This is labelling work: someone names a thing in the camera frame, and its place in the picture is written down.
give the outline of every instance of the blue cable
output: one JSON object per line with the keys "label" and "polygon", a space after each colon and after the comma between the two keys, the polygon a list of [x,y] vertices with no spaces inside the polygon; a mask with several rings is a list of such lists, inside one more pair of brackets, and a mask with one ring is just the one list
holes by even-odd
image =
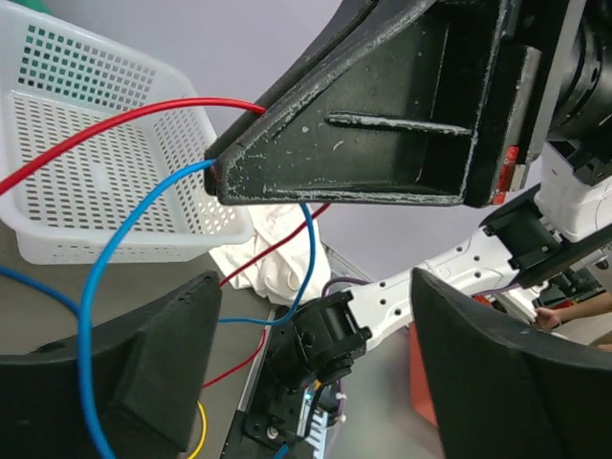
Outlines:
{"label": "blue cable", "polygon": [[283,457],[285,457],[285,454],[287,454],[287,451],[289,451],[289,447],[286,443],[283,443],[283,446],[280,447],[280,449],[274,455],[274,459],[283,459]]}
{"label": "blue cable", "polygon": [[302,282],[301,287],[297,291],[297,295],[295,296],[294,304],[292,304],[291,308],[285,314],[285,316],[281,317],[278,320],[261,320],[259,318],[248,318],[248,317],[230,317],[230,318],[220,318],[219,323],[254,323],[255,325],[280,325],[285,323],[295,314],[297,311],[297,307],[304,297],[304,292],[306,292],[306,288],[308,287],[308,283],[310,282],[311,277],[313,276],[313,271],[315,270],[315,261],[317,257],[317,240],[315,237],[315,224],[313,223],[313,216],[310,214],[310,210],[308,206],[305,204],[299,205],[304,212],[304,218],[306,219],[306,224],[308,225],[308,238],[310,239],[310,260],[308,262],[308,270],[306,271],[306,275],[304,276],[304,282]]}
{"label": "blue cable", "polygon": [[[96,398],[94,396],[94,381],[93,381],[93,369],[92,369],[92,333],[91,333],[91,315],[94,306],[94,299],[96,297],[96,290],[98,289],[99,281],[104,274],[106,265],[108,264],[113,252],[117,249],[118,245],[125,238],[127,233],[136,224],[140,216],[146,212],[147,208],[153,204],[153,202],[163,194],[168,188],[173,186],[176,182],[180,181],[187,175],[195,172],[207,169],[214,163],[214,160],[207,160],[197,164],[190,165],[181,169],[159,183],[132,211],[127,219],[121,224],[119,229],[113,234],[110,241],[106,244],[102,252],[100,253],[98,260],[89,272],[85,287],[83,289],[83,295],[81,298],[80,314],[78,315],[78,351],[77,351],[77,369],[78,369],[78,391],[80,394],[81,408],[83,410],[83,417],[85,419],[85,425],[89,431],[90,437],[98,450],[99,455],[102,459],[115,459],[115,454],[111,450],[108,440],[104,436],[102,426],[99,421],[98,411],[96,409]],[[297,310],[299,302],[304,295],[308,282],[310,281],[313,271],[315,269],[315,257],[316,257],[316,240],[315,240],[315,227],[313,224],[313,218],[306,205],[300,205],[306,218],[308,225],[308,234],[310,239],[310,262],[308,265],[308,271],[304,277],[304,282],[297,292],[294,304],[292,305],[289,312],[279,320],[258,320],[247,317],[236,317],[226,318],[219,320],[221,323],[232,323],[232,322],[247,322],[259,325],[277,325],[284,323],[291,318],[291,316]]]}
{"label": "blue cable", "polygon": [[92,267],[83,289],[83,295],[80,301],[80,314],[78,315],[78,352],[76,356],[76,364],[78,368],[78,391],[80,393],[80,403],[85,418],[85,425],[89,430],[89,435],[98,450],[102,459],[115,459],[115,454],[111,450],[108,440],[104,436],[102,426],[99,422],[98,411],[96,410],[96,398],[94,396],[94,379],[92,371],[92,333],[91,333],[91,316],[94,307],[94,299],[96,290],[98,289],[99,281],[104,274],[106,265],[108,264],[113,252],[117,246],[125,238],[127,233],[136,224],[143,213],[146,212],[149,206],[164,193],[168,188],[195,172],[209,168],[214,163],[214,160],[206,160],[185,167],[159,183],[153,190],[141,201],[140,204],[132,211],[125,219],[119,229],[113,234],[106,247],[102,250],[98,260]]}
{"label": "blue cable", "polygon": [[52,289],[48,285],[45,285],[42,282],[38,282],[37,280],[34,280],[31,277],[27,277],[22,273],[18,273],[17,271],[13,271],[12,269],[6,268],[4,266],[0,266],[0,275],[20,282],[24,285],[27,285],[28,287],[32,287],[33,289],[38,290],[41,294],[50,296],[54,300],[66,306],[75,316],[78,316],[77,304],[74,303],[68,296],[61,294],[60,292]]}

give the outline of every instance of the gray table surface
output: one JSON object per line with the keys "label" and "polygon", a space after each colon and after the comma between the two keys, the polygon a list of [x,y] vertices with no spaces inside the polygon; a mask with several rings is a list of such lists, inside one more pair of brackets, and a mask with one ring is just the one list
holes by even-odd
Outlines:
{"label": "gray table surface", "polygon": [[[78,301],[90,267],[34,266],[19,256],[14,233],[0,224],[0,264],[18,270]],[[188,263],[110,265],[98,290],[94,323],[125,314],[184,284],[195,275],[216,270],[205,255]],[[0,276],[0,353],[26,354],[77,331],[75,318],[54,300]],[[226,288],[221,315],[263,318],[270,303],[247,291]],[[232,324],[217,328],[206,379],[233,367],[256,348],[261,329]],[[201,459],[218,459],[247,378],[248,369],[207,389],[202,403],[208,416],[208,436]],[[193,432],[193,443],[199,425]]]}

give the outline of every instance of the purple cable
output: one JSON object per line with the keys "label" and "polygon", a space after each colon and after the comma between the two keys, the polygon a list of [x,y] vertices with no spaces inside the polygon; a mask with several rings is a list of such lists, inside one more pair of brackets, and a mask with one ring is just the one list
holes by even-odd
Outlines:
{"label": "purple cable", "polygon": [[323,290],[321,291],[321,296],[327,296],[329,294],[329,290],[336,284],[353,284],[353,285],[367,285],[370,282],[363,279],[357,279],[356,277],[334,277],[327,281],[327,283],[323,286]]}

